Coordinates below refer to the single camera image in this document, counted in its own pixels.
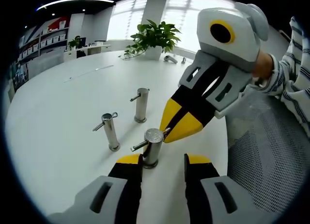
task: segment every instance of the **yellow circle marking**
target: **yellow circle marking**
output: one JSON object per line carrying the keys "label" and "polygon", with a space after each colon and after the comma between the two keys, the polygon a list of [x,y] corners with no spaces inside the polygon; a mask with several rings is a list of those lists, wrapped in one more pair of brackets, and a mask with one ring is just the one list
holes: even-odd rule
{"label": "yellow circle marking", "polygon": [[212,25],[214,24],[220,24],[220,25],[223,25],[230,33],[231,35],[231,39],[229,42],[227,42],[226,44],[230,44],[232,42],[234,42],[235,40],[235,35],[234,35],[234,31],[233,31],[233,28],[228,24],[226,23],[224,20],[221,20],[221,19],[215,19],[215,20],[212,20],[211,23],[210,23],[210,28]]}

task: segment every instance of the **ceiling light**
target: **ceiling light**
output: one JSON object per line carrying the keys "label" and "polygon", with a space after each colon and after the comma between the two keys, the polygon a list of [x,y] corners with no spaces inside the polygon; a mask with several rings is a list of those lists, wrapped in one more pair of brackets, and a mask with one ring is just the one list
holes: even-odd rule
{"label": "ceiling light", "polygon": [[[53,4],[57,4],[57,3],[61,3],[61,2],[69,2],[69,1],[78,1],[78,0],[58,0],[58,1],[55,1],[55,2],[50,2],[50,3],[48,3],[48,4],[45,4],[45,5],[41,6],[41,7],[39,7],[39,8],[37,9],[37,11],[39,11],[41,8],[46,8],[46,7],[48,7],[48,6],[50,6],[50,5],[53,5]],[[86,1],[114,2],[114,1],[112,1],[112,0],[86,0]]]}

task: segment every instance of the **person's hand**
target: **person's hand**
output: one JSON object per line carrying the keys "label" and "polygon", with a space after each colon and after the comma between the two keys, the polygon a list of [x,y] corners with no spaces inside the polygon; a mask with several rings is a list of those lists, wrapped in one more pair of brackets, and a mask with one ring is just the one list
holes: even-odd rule
{"label": "person's hand", "polygon": [[262,79],[269,79],[272,75],[273,61],[269,54],[259,51],[256,65],[252,71],[253,77],[259,77]]}

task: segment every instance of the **shelf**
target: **shelf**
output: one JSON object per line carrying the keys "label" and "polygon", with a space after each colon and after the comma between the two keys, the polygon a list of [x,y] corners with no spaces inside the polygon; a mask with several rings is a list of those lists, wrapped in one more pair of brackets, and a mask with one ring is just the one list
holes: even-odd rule
{"label": "shelf", "polygon": [[44,34],[41,35],[41,37],[42,37],[42,36],[49,35],[49,34],[52,34],[52,33],[54,33],[54,32],[59,32],[59,31],[61,31],[61,30],[66,30],[66,29],[68,29],[68,28],[69,28],[69,27],[63,28],[63,29],[57,29],[57,30],[54,30],[54,31],[51,31],[51,32],[48,32],[48,33],[44,33]]}
{"label": "shelf", "polygon": [[63,42],[63,41],[67,41],[67,39],[64,39],[64,40],[61,40],[61,41],[58,41],[58,42],[54,42],[54,43],[49,44],[49,45],[47,45],[47,46],[43,46],[43,47],[41,47],[40,49],[44,49],[44,48],[46,48],[46,47],[52,46],[53,44],[57,44],[57,43]]}
{"label": "shelf", "polygon": [[31,55],[33,55],[33,54],[35,54],[35,53],[38,53],[38,52],[39,52],[39,51],[37,50],[37,51],[35,51],[35,52],[32,52],[31,54],[28,54],[25,58],[22,58],[21,60],[19,60],[19,62],[22,61],[22,60],[27,59],[29,56],[31,56]]}
{"label": "shelf", "polygon": [[32,42],[32,41],[34,41],[34,40],[37,40],[37,39],[39,39],[39,38],[40,38],[40,36],[37,36],[36,38],[32,39],[31,41],[29,41],[29,42],[23,44],[23,45],[20,47],[20,49],[23,48],[24,46],[28,45],[30,42]]}

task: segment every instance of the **metal pin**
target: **metal pin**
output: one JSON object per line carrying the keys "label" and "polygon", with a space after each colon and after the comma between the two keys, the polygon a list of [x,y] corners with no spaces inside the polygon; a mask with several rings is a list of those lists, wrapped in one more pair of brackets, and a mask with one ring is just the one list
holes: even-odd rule
{"label": "metal pin", "polygon": [[139,88],[138,94],[131,98],[130,101],[137,100],[136,104],[136,115],[134,117],[135,121],[138,123],[144,123],[146,122],[146,105],[147,105],[147,98],[149,95],[149,90],[147,88]]}
{"label": "metal pin", "polygon": [[140,96],[141,96],[141,94],[140,94],[140,93],[139,93],[139,94],[137,94],[135,97],[132,97],[132,98],[130,99],[130,102],[132,102],[132,101],[134,101],[134,100],[138,99]]}
{"label": "metal pin", "polygon": [[147,140],[145,140],[144,142],[138,144],[138,145],[135,145],[133,146],[131,149],[132,152],[136,151],[136,150],[139,150],[140,148],[144,147],[145,145],[147,145],[149,142]]}
{"label": "metal pin", "polygon": [[120,149],[120,143],[117,140],[113,118],[118,117],[118,113],[114,112],[113,114],[106,113],[101,117],[102,123],[97,125],[93,131],[99,130],[102,126],[106,132],[106,136],[108,139],[108,147],[112,151],[118,151]]}
{"label": "metal pin", "polygon": [[157,128],[150,128],[144,134],[144,142],[131,148],[132,151],[143,148],[143,166],[152,169],[158,164],[158,154],[164,140],[164,134]]}
{"label": "metal pin", "polygon": [[166,137],[166,135],[168,135],[168,133],[170,132],[171,128],[166,128],[164,131],[163,131],[163,134],[164,134],[164,137]]}

